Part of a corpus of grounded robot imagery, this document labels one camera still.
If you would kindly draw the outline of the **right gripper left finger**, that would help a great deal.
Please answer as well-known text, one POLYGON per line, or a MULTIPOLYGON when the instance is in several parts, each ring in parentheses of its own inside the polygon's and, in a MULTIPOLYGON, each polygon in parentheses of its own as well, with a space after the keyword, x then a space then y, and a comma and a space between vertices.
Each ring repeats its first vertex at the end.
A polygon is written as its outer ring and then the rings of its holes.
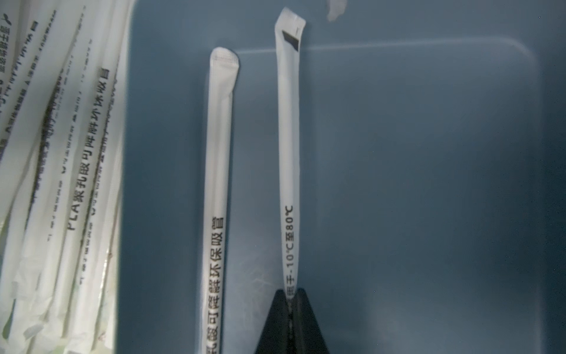
POLYGON ((292 353, 290 306, 283 290, 276 291, 265 320, 256 354, 292 353))

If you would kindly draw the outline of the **straw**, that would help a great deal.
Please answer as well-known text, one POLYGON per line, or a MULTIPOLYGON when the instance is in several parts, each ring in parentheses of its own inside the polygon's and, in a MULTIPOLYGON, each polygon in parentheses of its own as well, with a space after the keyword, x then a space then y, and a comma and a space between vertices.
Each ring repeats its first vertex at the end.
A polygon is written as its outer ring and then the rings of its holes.
POLYGON ((306 21, 284 8, 275 24, 278 85, 279 200, 284 293, 298 290, 300 235, 299 68, 306 21))
POLYGON ((224 47, 212 50, 206 120, 199 339, 201 353, 221 352, 231 115, 239 68, 239 59, 233 51, 224 47))

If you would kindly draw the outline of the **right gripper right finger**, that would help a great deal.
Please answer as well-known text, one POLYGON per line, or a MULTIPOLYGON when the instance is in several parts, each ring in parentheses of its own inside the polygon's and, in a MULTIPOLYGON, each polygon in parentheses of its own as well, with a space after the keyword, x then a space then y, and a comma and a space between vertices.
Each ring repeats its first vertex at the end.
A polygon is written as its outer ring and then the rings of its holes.
POLYGON ((304 289, 297 290, 291 301, 290 352, 305 354, 330 353, 307 292, 304 289))

